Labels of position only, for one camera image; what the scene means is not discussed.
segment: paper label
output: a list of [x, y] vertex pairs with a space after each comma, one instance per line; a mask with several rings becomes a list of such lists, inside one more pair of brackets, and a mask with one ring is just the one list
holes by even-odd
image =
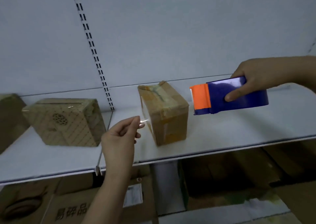
[[152, 128], [152, 124], [151, 124], [151, 120], [150, 120], [150, 116], [149, 116], [149, 112], [148, 112], [148, 109], [147, 109], [147, 106], [144, 102], [144, 99], [142, 98], [142, 104], [143, 104], [143, 112], [144, 112], [144, 118], [146, 120], [146, 125], [149, 126], [149, 128], [151, 129], [151, 133], [153, 134], [154, 131], [153, 131], [153, 128]]
[[143, 203], [142, 184], [135, 184], [127, 188], [127, 192], [124, 198], [124, 207], [135, 206]]

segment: metal cutting teeth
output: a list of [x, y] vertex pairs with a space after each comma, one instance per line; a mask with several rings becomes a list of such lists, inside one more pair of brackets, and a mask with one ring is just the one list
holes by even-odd
[[191, 89], [191, 88], [190, 88], [190, 93], [191, 93], [191, 100], [192, 100], [193, 114], [195, 115], [194, 101], [193, 101], [193, 94], [192, 94], [192, 89]]

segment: person's left hand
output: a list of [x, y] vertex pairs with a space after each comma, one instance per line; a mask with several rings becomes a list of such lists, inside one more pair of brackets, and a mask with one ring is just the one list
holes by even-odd
[[144, 126], [136, 116], [118, 122], [103, 134], [101, 144], [107, 174], [126, 178], [131, 175], [135, 138], [141, 137], [137, 130]]

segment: blue tape dispenser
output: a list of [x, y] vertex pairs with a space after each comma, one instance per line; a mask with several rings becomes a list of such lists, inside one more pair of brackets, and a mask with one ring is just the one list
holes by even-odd
[[268, 105], [267, 90], [255, 91], [231, 102], [225, 101], [224, 98], [229, 92], [246, 82], [246, 78], [242, 76], [190, 87], [194, 115]]

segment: hand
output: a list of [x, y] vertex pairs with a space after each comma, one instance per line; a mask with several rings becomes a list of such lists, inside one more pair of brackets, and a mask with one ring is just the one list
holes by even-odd
[[141, 135], [137, 132], [145, 124], [140, 124], [140, 117], [122, 120], [110, 128], [101, 139], [102, 151], [106, 162], [106, 172], [130, 178], [134, 162], [135, 138]]
[[242, 62], [231, 78], [245, 76], [247, 83], [225, 96], [227, 102], [254, 91], [296, 82], [302, 57], [257, 58]]

